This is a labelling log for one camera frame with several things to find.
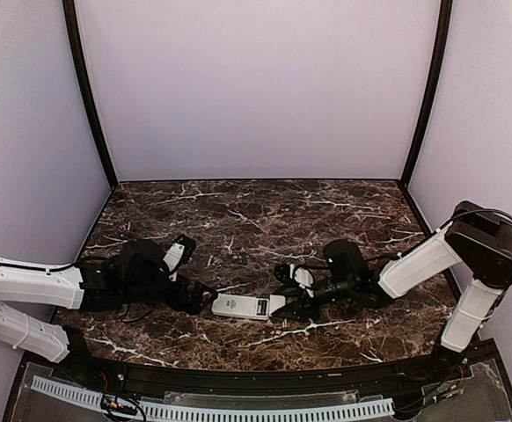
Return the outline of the white remote control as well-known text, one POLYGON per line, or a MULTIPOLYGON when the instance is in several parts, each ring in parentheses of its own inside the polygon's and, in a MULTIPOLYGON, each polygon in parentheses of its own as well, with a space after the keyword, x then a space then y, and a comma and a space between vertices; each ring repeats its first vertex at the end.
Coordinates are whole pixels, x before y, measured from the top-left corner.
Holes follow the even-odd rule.
POLYGON ((252 296, 219 294, 211 311, 220 317, 268 320, 269 300, 252 296))

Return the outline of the white battery cover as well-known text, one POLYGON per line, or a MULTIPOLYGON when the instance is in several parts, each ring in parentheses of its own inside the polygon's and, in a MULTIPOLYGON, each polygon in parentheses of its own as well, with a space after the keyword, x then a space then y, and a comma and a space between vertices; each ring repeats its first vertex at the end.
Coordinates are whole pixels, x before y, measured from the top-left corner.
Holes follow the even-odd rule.
POLYGON ((275 311, 281 309, 286 305, 286 297, 283 295, 270 295, 269 297, 269 312, 268 315, 271 317, 275 311))

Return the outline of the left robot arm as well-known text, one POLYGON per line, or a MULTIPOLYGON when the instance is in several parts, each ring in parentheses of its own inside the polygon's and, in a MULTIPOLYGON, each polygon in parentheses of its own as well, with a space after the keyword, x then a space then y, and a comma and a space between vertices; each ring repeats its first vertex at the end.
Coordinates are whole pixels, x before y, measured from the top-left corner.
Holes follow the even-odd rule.
POLYGON ((84 257, 60 266, 0 258, 0 341, 54 363, 64 360, 65 370, 78 382, 90 383, 98 377, 99 365, 86 354, 81 333, 35 319, 11 304, 103 312, 162 303, 196 316, 218 293, 179 274, 195 247, 193 239, 181 235, 169 249, 136 239, 124 243, 111 258, 84 257))

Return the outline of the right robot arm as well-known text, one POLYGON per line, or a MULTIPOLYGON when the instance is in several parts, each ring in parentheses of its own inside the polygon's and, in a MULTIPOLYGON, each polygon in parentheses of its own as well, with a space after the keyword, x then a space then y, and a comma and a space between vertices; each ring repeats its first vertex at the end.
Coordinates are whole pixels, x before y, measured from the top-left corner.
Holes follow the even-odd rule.
POLYGON ((512 286, 512 216, 465 200, 430 236, 404 253, 385 257, 383 266, 370 267, 359 246, 347 239, 327 244, 323 257, 329 274, 322 280, 315 279, 315 266, 275 267, 282 284, 275 295, 285 303, 271 309, 271 317, 316 321, 323 305, 344 300, 360 309, 382 309, 452 266, 469 268, 471 281, 443 326, 438 350, 423 363, 424 375, 440 382, 456 369, 457 354, 512 286))

